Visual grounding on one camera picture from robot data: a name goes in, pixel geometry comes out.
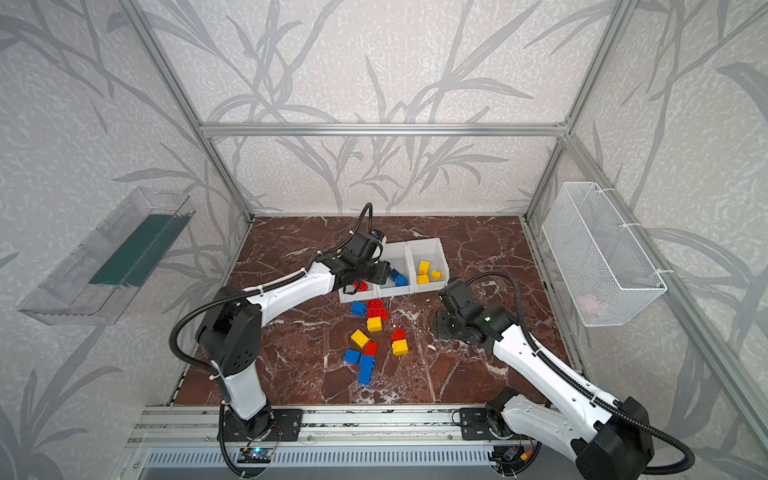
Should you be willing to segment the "blue long brick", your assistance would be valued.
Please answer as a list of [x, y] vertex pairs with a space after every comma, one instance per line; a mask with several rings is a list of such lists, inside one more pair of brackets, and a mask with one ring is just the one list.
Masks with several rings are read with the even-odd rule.
[[368, 385], [372, 378], [375, 367], [375, 358], [369, 355], [362, 355], [359, 360], [358, 382], [362, 385]]

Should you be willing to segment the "blue small brick lower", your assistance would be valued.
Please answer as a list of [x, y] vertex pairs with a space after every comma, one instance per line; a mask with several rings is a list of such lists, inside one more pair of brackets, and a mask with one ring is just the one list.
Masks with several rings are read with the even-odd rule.
[[344, 353], [343, 360], [349, 364], [357, 365], [360, 362], [361, 353], [353, 349], [347, 349]]

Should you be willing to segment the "red small brick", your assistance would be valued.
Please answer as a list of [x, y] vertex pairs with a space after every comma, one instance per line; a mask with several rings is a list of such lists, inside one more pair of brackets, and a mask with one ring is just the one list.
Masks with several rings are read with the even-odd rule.
[[378, 346], [379, 344], [377, 342], [369, 341], [363, 350], [363, 354], [365, 356], [375, 357], [377, 354]]
[[407, 334], [402, 328], [396, 328], [391, 335], [391, 341], [396, 342], [396, 341], [404, 340], [406, 336]]

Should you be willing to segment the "white right bin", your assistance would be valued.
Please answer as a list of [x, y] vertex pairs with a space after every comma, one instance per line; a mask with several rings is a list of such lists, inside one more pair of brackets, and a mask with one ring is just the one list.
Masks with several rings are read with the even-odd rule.
[[414, 293], [437, 292], [450, 278], [450, 269], [439, 238], [424, 238], [406, 242], [410, 261], [410, 283]]

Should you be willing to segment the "white bin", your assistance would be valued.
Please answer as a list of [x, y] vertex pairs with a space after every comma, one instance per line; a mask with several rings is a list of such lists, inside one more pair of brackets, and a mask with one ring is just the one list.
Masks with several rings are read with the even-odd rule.
[[414, 293], [437, 292], [450, 278], [450, 269], [439, 238], [424, 238], [406, 242], [410, 261], [410, 283]]
[[338, 296], [342, 304], [355, 301], [367, 302], [380, 298], [380, 288], [378, 285], [369, 281], [353, 282], [352, 284], [343, 284], [341, 280], [336, 279], [339, 286]]
[[[380, 298], [409, 295], [414, 292], [415, 273], [410, 248], [406, 242], [387, 243], [381, 256], [382, 261], [390, 264], [391, 272], [384, 285], [378, 286], [376, 292]], [[407, 279], [406, 284], [399, 285], [395, 281], [394, 272]]]

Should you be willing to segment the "white left bin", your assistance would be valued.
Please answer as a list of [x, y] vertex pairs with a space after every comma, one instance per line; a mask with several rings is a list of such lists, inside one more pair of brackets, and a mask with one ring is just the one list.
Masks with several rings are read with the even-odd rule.
[[378, 285], [369, 281], [353, 282], [352, 284], [343, 284], [341, 280], [336, 279], [339, 286], [338, 296], [342, 304], [355, 301], [367, 302], [380, 298], [380, 288]]

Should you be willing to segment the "clear acrylic wall shelf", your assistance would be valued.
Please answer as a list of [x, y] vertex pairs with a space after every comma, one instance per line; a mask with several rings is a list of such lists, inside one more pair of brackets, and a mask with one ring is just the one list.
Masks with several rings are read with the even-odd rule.
[[115, 324], [195, 213], [188, 194], [135, 188], [18, 310], [51, 326]]

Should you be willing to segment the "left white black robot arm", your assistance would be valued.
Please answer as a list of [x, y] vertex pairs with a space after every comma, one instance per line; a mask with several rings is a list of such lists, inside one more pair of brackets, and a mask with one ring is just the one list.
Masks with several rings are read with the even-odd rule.
[[345, 244], [315, 254], [291, 275], [241, 291], [222, 289], [172, 327], [172, 354], [208, 372], [221, 391], [220, 431], [231, 426], [248, 440], [267, 434], [274, 414], [255, 367], [262, 328], [308, 300], [356, 282], [384, 284], [391, 271], [381, 258], [385, 242], [380, 230], [353, 233]]

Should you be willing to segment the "pink object in basket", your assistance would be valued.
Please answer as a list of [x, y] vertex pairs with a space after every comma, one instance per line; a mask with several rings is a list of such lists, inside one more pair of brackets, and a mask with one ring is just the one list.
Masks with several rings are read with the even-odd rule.
[[576, 304], [584, 318], [601, 318], [607, 304], [592, 294], [578, 295]]

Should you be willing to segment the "left circuit board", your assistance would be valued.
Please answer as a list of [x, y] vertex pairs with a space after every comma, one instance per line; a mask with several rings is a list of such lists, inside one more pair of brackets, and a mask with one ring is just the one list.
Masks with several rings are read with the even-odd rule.
[[238, 450], [236, 462], [238, 465], [268, 464], [274, 457], [273, 447], [243, 447]]

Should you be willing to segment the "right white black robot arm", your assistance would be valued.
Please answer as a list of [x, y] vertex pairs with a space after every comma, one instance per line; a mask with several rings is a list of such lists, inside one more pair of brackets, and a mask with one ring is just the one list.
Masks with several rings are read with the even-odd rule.
[[545, 407], [507, 387], [486, 405], [494, 435], [532, 438], [571, 460], [585, 479], [638, 479], [675, 475], [696, 461], [690, 447], [650, 423], [633, 397], [620, 401], [553, 355], [530, 332], [522, 296], [514, 311], [485, 307], [470, 285], [452, 279], [438, 296], [442, 339], [481, 347], [550, 401]]

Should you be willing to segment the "white middle bin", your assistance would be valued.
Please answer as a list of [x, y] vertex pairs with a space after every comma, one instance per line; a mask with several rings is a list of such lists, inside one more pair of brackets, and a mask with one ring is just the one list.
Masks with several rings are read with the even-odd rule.
[[[410, 248], [406, 242], [387, 243], [381, 256], [382, 261], [390, 264], [391, 272], [384, 285], [378, 286], [376, 292], [380, 298], [409, 295], [414, 292], [415, 273]], [[394, 272], [407, 279], [406, 284], [399, 285], [395, 281]]]

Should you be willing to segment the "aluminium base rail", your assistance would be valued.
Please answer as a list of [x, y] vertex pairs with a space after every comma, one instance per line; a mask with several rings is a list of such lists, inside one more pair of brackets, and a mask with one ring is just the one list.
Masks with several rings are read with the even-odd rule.
[[[127, 445], [216, 445], [218, 413], [214, 406], [148, 407]], [[504, 444], [511, 435], [492, 434], [480, 405], [314, 405], [275, 407], [270, 442], [292, 446]]]

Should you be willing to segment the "red long studded brick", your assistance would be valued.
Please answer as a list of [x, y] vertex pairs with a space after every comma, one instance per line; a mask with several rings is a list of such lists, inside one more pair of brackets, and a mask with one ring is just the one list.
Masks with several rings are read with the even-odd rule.
[[389, 319], [389, 310], [385, 308], [373, 308], [367, 312], [369, 319], [379, 318], [381, 321], [387, 321]]

